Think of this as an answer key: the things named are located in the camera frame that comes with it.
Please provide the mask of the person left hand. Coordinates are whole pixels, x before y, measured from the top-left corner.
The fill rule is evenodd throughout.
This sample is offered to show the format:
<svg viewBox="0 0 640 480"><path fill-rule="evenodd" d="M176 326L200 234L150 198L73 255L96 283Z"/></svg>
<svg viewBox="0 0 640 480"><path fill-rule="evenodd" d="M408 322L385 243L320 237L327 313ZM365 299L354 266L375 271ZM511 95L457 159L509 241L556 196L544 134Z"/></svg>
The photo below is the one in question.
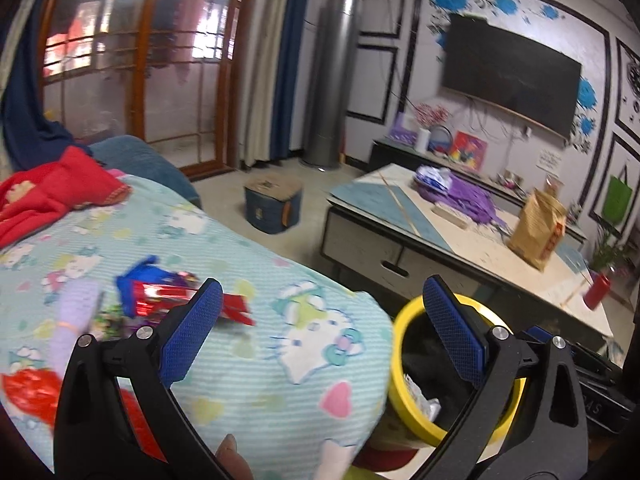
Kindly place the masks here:
<svg viewBox="0 0 640 480"><path fill-rule="evenodd" d="M241 456L233 434L227 434L220 442L215 453L216 459L224 467L233 480L253 480L250 466Z"/></svg>

